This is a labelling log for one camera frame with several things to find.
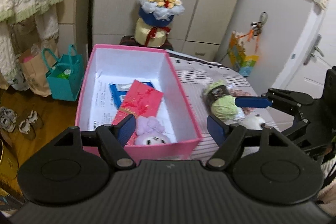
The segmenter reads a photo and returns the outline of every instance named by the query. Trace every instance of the purple plush toy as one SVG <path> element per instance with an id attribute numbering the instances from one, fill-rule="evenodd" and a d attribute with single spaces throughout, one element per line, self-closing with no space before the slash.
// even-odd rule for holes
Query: purple plush toy
<path id="1" fill-rule="evenodd" d="M 135 145 L 155 145 L 170 143 L 167 136 L 163 135 L 165 128 L 153 116 L 138 117 L 136 121 L 136 134 L 137 139 Z"/>

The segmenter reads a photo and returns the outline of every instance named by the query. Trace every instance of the silver screw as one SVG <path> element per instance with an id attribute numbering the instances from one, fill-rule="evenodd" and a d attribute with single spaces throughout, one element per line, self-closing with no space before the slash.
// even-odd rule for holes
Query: silver screw
<path id="1" fill-rule="evenodd" d="M 222 159 L 211 159 L 209 160 L 209 164 L 212 166 L 212 167 L 223 167 L 225 165 L 225 161 L 222 160 Z"/>
<path id="2" fill-rule="evenodd" d="M 117 165 L 120 167 L 130 167 L 133 165 L 133 160 L 126 158 L 119 159 L 117 160 Z"/>

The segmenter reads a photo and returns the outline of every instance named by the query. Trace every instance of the teal bag handle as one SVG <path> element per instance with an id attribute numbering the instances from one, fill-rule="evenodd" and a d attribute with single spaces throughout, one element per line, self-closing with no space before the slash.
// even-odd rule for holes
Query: teal bag handle
<path id="1" fill-rule="evenodd" d="M 71 52 L 72 50 L 75 52 L 75 55 L 78 55 L 75 45 L 71 44 L 69 45 L 69 49 L 68 49 L 68 56 L 69 56 L 69 64 L 70 64 L 70 68 L 71 68 L 71 72 L 74 71 L 74 65 L 72 63 L 72 59 L 71 59 Z"/>
<path id="2" fill-rule="evenodd" d="M 47 62 L 47 60 L 46 60 L 46 58 L 45 58 L 45 52 L 48 52 L 48 53 L 50 53 L 51 54 L 51 56 L 56 60 L 56 63 L 59 61 L 59 59 L 56 57 L 56 55 L 53 53 L 53 51 L 51 50 L 51 49 L 49 49 L 49 48 L 44 48 L 43 50 L 42 50 L 42 58 L 43 58 L 43 62 L 44 62 L 44 64 L 47 66 L 47 69 L 48 70 L 51 70 L 51 68 L 50 68 L 50 66 L 49 66 L 49 64 L 48 64 L 48 62 Z"/>

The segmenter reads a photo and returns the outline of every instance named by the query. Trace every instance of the door frame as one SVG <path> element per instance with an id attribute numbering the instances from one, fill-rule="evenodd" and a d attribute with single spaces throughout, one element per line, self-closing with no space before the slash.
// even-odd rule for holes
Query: door frame
<path id="1" fill-rule="evenodd" d="M 290 54 L 287 62 L 285 63 L 283 70 L 280 72 L 275 82 L 273 83 L 273 88 L 285 89 L 292 78 L 295 76 L 296 72 L 305 61 L 307 54 L 309 54 L 310 49 L 315 42 L 325 13 L 326 12 L 321 10 L 316 4 L 313 5 L 300 38 L 292 53 Z"/>

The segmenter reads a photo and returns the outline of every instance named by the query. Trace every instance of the blue and white package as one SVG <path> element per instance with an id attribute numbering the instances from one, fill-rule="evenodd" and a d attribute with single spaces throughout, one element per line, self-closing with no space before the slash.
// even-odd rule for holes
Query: blue and white package
<path id="1" fill-rule="evenodd" d="M 149 85 L 154 88 L 152 82 L 142 82 L 145 85 Z M 112 93 L 112 98 L 115 106 L 120 107 L 121 103 L 124 101 L 126 93 L 131 88 L 132 84 L 109 84 Z"/>

